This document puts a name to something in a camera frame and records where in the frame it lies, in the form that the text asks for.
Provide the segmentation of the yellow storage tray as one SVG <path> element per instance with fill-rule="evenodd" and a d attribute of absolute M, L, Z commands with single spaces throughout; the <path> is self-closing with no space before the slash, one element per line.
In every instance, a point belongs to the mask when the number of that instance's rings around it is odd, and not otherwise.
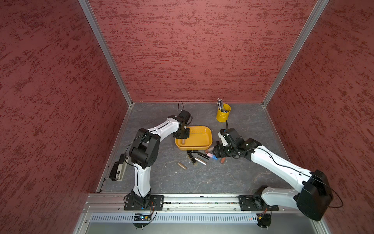
<path fill-rule="evenodd" d="M 206 126 L 191 126 L 190 137 L 182 144 L 181 139 L 176 139 L 175 144 L 181 151 L 199 151 L 208 149 L 213 143 L 212 132 Z"/>

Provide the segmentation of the pink blue gradient lipstick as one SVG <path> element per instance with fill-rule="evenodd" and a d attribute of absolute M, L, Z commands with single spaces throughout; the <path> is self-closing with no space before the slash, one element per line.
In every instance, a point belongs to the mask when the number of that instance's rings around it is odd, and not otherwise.
<path fill-rule="evenodd" d="M 208 153 L 207 156 L 211 159 L 217 160 L 217 157 L 211 153 Z"/>

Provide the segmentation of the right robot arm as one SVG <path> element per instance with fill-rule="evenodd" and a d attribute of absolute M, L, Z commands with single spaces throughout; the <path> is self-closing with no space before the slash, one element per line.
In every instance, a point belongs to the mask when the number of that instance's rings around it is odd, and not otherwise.
<path fill-rule="evenodd" d="M 258 141 L 244 140 L 233 128 L 220 130 L 218 137 L 221 143 L 213 148 L 216 158 L 244 158 L 263 166 L 291 186 L 290 189 L 261 186 L 249 197 L 253 210 L 271 211 L 283 206 L 297 209 L 311 220 L 322 219 L 334 198 L 322 171 L 312 172 L 290 163 Z"/>

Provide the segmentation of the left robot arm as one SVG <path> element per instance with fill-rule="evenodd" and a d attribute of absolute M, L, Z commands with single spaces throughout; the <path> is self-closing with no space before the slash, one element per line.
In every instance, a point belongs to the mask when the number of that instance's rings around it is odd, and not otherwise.
<path fill-rule="evenodd" d="M 130 196 L 142 207 L 146 207 L 151 201 L 151 167 L 158 157 L 161 141 L 170 135 L 175 139 L 189 138 L 191 121 L 191 114 L 180 110 L 178 115 L 167 117 L 156 127 L 138 130 L 129 148 L 129 157 L 135 174 L 134 187 Z"/>

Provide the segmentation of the black gold square lipstick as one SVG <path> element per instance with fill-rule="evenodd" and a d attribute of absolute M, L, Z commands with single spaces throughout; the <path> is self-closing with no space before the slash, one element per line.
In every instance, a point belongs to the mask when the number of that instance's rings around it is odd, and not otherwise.
<path fill-rule="evenodd" d="M 197 163 L 196 158 L 193 156 L 192 153 L 188 153 L 188 157 L 189 157 L 189 159 L 190 159 L 190 161 L 192 162 L 193 165 L 195 165 Z"/>

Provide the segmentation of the gold lipstick tube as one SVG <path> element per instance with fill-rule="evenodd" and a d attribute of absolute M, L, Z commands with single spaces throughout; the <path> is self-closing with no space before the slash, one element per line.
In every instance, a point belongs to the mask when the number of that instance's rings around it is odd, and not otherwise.
<path fill-rule="evenodd" d="M 184 164 L 182 164 L 181 162 L 178 162 L 177 165 L 179 167 L 181 167 L 183 170 L 187 170 L 187 167 Z"/>

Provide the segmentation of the silver black lipstick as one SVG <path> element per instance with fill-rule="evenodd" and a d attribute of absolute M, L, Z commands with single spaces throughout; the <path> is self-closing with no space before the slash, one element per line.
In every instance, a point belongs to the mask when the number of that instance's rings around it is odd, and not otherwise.
<path fill-rule="evenodd" d="M 203 153 L 196 153 L 196 155 L 198 155 L 198 157 L 195 158 L 195 160 L 203 165 L 207 165 L 207 162 L 206 160 L 209 159 L 209 157 Z"/>

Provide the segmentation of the yellow pen bucket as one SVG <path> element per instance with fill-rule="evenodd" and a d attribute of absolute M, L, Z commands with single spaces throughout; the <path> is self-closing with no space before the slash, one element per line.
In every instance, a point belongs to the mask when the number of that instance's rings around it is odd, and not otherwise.
<path fill-rule="evenodd" d="M 231 107 L 228 104 L 224 103 L 223 106 L 224 106 L 224 111 L 221 111 L 220 109 L 218 109 L 217 115 L 216 115 L 216 120 L 221 123 L 224 123 L 228 120 L 229 114 L 231 111 Z"/>

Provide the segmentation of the pens in bucket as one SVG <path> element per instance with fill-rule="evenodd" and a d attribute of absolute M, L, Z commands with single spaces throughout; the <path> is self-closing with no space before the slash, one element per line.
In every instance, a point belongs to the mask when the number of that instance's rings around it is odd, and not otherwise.
<path fill-rule="evenodd" d="M 217 98 L 217 104 L 218 104 L 218 108 L 219 108 L 220 112 L 225 113 L 226 110 L 225 110 L 225 107 L 224 107 L 224 102 L 221 98 Z"/>

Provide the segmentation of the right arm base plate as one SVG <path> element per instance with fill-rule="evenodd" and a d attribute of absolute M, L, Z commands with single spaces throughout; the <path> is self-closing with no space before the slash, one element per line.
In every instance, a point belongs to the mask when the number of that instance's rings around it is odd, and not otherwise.
<path fill-rule="evenodd" d="M 264 200 L 258 196 L 238 196 L 238 200 L 241 211 L 279 211 L 277 205 L 267 205 Z"/>

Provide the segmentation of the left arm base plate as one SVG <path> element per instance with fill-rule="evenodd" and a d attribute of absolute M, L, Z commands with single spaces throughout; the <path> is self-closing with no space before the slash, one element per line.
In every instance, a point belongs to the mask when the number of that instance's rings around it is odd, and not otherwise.
<path fill-rule="evenodd" d="M 141 198 L 136 194 L 128 194 L 124 198 L 125 211 L 145 211 L 145 210 L 163 210 L 164 196 L 163 195 L 147 195 Z"/>

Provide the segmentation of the aluminium front rail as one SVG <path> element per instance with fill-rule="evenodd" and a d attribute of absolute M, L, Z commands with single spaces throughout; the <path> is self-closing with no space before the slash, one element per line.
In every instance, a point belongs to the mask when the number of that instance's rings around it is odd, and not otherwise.
<path fill-rule="evenodd" d="M 328 234 L 290 202 L 257 208 L 237 194 L 155 194 L 144 208 L 125 194 L 90 194 L 76 234 Z"/>

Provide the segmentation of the left corner aluminium post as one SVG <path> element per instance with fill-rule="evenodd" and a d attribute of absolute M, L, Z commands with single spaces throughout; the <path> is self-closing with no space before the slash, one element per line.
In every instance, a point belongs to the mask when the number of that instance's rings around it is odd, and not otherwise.
<path fill-rule="evenodd" d="M 110 49 L 109 49 L 109 47 L 107 45 L 107 42 L 106 42 L 106 40 L 104 38 L 102 30 L 100 29 L 100 26 L 99 26 L 99 24 L 97 22 L 97 19 L 96 19 L 95 15 L 94 15 L 93 9 L 92 9 L 89 1 L 87 1 L 87 0 L 79 0 L 79 4 L 80 4 L 80 6 L 81 6 L 81 8 L 82 8 L 82 10 L 84 12 L 84 15 L 85 15 L 85 17 L 86 17 L 86 19 L 87 19 L 87 21 L 88 21 L 88 23 L 89 23 L 89 25 L 90 25 L 93 33 L 94 33 L 94 36 L 95 36 L 95 38 L 96 38 L 96 40 L 97 40 L 97 42 L 98 42 L 98 44 L 99 44 L 102 52 L 104 54 L 104 57 L 105 57 L 108 65 L 109 65 L 109 67 L 110 67 L 110 69 L 111 69 L 111 71 L 112 71 L 112 73 L 113 73 L 113 75 L 114 75 L 114 77 L 115 77 L 115 79 L 116 79 L 119 87 L 120 87 L 120 90 L 121 90 L 121 92 L 122 92 L 122 94 L 123 94 L 123 96 L 124 96 L 124 98 L 125 98 L 125 100 L 127 102 L 127 105 L 130 108 L 132 108 L 132 106 L 133 106 L 133 100 L 132 100 L 132 98 L 130 96 L 129 91 L 127 90 L 127 88 L 126 88 L 126 86 L 124 84 L 124 81 L 122 79 L 120 71 L 119 71 L 119 69 L 117 67 L 117 64 L 116 64 L 116 62 L 115 62 L 115 60 L 114 60 L 114 58 L 113 58 L 113 56 L 112 56 L 112 54 L 110 52 Z"/>

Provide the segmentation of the corner aluminium post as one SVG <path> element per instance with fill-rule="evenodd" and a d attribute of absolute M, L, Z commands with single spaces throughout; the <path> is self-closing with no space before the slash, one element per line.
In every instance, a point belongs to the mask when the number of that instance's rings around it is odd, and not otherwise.
<path fill-rule="evenodd" d="M 94 36 L 95 36 L 95 38 L 96 38 L 96 40 L 97 40 L 97 42 L 98 42 L 98 44 L 99 44 L 102 52 L 104 54 L 104 57 L 105 57 L 108 65 L 109 65 L 109 67 L 110 67 L 110 69 L 111 69 L 111 71 L 112 71 L 112 73 L 113 73 L 113 75 L 114 75 L 114 77 L 115 77 L 115 79 L 116 79 L 119 87 L 120 87 L 120 90 L 121 90 L 121 92 L 122 92 L 122 94 L 123 94 L 123 96 L 124 96 L 124 98 L 125 98 L 125 100 L 127 102 L 127 105 L 130 108 L 132 108 L 132 106 L 133 106 L 133 100 L 132 100 L 132 98 L 130 96 L 129 91 L 127 90 L 127 88 L 126 88 L 126 86 L 124 84 L 124 81 L 122 79 L 120 71 L 119 71 L 119 69 L 117 67 L 117 64 L 116 64 L 116 62 L 115 62 L 115 60 L 114 60 L 114 58 L 113 58 L 113 56 L 112 56 L 112 54 L 110 52 L 110 49 L 109 49 L 109 47 L 107 45 L 107 42 L 106 42 L 106 40 L 104 38 L 102 30 L 100 29 L 100 26 L 99 26 L 99 24 L 97 22 L 97 19 L 96 19 L 95 15 L 94 15 L 93 9 L 92 9 L 89 1 L 87 1 L 87 0 L 79 0 L 79 4 L 80 4 L 80 6 L 81 6 L 81 8 L 82 8 L 82 10 L 84 12 L 84 15 L 85 15 L 85 17 L 86 17 L 86 19 L 87 19 L 87 21 L 88 21 L 88 23 L 89 23 L 89 25 L 90 25 L 93 33 L 94 33 Z"/>
<path fill-rule="evenodd" d="M 293 64 L 294 60 L 296 59 L 297 55 L 302 49 L 304 43 L 306 42 L 307 38 L 309 37 L 310 33 L 312 32 L 313 28 L 315 27 L 316 23 L 318 22 L 319 18 L 324 12 L 328 3 L 329 0 L 318 0 L 316 2 L 292 49 L 290 50 L 290 53 L 288 54 L 285 62 L 283 63 L 279 73 L 277 74 L 270 90 L 265 96 L 264 101 L 262 102 L 263 108 L 266 108 L 270 103 L 277 88 L 280 86 L 282 80 L 284 79 L 285 75 L 287 74 L 288 70 L 290 69 L 291 65 Z"/>

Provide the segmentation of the right corner aluminium post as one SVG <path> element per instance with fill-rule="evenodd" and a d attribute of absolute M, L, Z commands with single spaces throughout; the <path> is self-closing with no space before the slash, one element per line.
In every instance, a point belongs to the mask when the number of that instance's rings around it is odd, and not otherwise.
<path fill-rule="evenodd" d="M 277 88 L 280 86 L 282 80 L 284 79 L 285 75 L 287 74 L 288 70 L 290 69 L 291 65 L 293 64 L 294 60 L 296 59 L 297 55 L 302 49 L 304 43 L 306 42 L 307 38 L 309 37 L 310 33 L 312 32 L 313 28 L 315 27 L 316 23 L 318 22 L 319 18 L 324 12 L 328 3 L 329 0 L 318 0 L 316 2 L 292 49 L 290 50 L 290 53 L 288 54 L 285 62 L 283 63 L 279 73 L 277 74 L 270 90 L 265 96 L 264 101 L 262 102 L 263 108 L 266 108 L 270 103 Z"/>

